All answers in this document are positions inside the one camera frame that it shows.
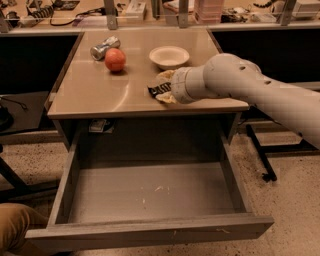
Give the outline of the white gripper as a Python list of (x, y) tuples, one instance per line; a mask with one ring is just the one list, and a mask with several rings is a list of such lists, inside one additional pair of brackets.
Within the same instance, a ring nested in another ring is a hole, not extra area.
[(206, 97), (206, 87), (203, 79), (203, 66), (182, 67), (160, 72), (156, 78), (156, 85), (171, 83), (171, 92), (158, 94), (156, 99), (166, 104), (189, 104)]

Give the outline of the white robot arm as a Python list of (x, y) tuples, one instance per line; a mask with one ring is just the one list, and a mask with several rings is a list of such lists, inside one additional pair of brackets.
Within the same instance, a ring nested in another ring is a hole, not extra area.
[(320, 93), (269, 78), (256, 64), (233, 54), (177, 69), (170, 89), (156, 97), (181, 104), (215, 98), (244, 101), (320, 148)]

